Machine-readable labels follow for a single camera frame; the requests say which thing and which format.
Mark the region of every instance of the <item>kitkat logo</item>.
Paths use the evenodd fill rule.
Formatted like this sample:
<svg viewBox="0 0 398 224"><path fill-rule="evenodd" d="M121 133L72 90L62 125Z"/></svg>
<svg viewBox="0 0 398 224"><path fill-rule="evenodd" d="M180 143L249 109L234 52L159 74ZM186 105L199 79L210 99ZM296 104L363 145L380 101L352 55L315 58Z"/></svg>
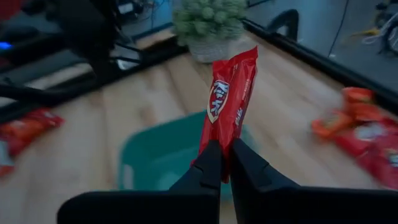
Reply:
<svg viewBox="0 0 398 224"><path fill-rule="evenodd" d="M207 115L210 122L214 123L224 108L228 99L229 84L217 80L214 82L210 90L209 103L207 104Z"/></svg>

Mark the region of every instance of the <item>teal container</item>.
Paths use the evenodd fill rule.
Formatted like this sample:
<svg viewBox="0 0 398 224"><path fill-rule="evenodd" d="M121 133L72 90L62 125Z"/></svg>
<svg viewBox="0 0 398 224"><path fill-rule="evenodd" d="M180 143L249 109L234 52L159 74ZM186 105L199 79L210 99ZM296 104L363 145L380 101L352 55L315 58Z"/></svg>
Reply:
<svg viewBox="0 0 398 224"><path fill-rule="evenodd" d="M191 114L131 136L120 156L119 189L169 189L197 157L205 115L206 112ZM246 127L241 139L255 149ZM231 186L221 184L221 199L231 198Z"/></svg>

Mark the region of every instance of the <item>wooden floor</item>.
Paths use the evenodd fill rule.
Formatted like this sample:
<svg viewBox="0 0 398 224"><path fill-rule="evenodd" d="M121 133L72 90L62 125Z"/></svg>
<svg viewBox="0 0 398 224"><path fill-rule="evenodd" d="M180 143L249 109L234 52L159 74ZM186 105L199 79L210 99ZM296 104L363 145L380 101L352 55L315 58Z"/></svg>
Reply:
<svg viewBox="0 0 398 224"><path fill-rule="evenodd" d="M141 40L145 47L168 32ZM341 85L257 37L246 34L231 55L259 46L258 74L244 122L259 154L302 185L375 189L378 185L332 144L320 144L311 120L341 103ZM73 68L74 73L87 66ZM63 71L58 77L73 74ZM34 84L45 88L54 78ZM53 111L65 124L38 139L0 180L1 224L55 223L66 199L116 187L119 150L126 138L155 124L201 111L208 99L211 67L182 55L87 94ZM221 222L235 223L232 203Z"/></svg>

